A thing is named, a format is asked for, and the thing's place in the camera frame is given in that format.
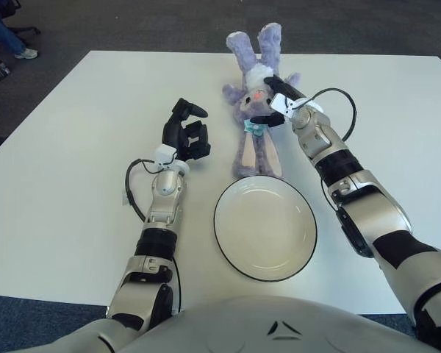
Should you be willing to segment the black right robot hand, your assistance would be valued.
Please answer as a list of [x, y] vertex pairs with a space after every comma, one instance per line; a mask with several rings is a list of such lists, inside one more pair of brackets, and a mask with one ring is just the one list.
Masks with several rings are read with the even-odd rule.
[[291, 75], [286, 80], [282, 80], [277, 75], [265, 77], [262, 87], [253, 90], [245, 99], [248, 120], [254, 126], [274, 127], [283, 124], [284, 115], [271, 108], [270, 105], [277, 93], [290, 101], [304, 98], [304, 95], [294, 87], [298, 83], [298, 78], [297, 74]]

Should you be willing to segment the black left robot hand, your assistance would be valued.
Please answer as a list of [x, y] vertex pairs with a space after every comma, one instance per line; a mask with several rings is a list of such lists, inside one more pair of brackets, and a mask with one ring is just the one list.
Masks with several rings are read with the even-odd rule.
[[206, 118], [208, 113], [196, 104], [180, 98], [162, 132], [162, 143], [175, 148], [176, 159], [184, 162], [206, 157], [211, 149], [206, 124], [195, 121], [182, 126], [182, 122], [190, 116]]

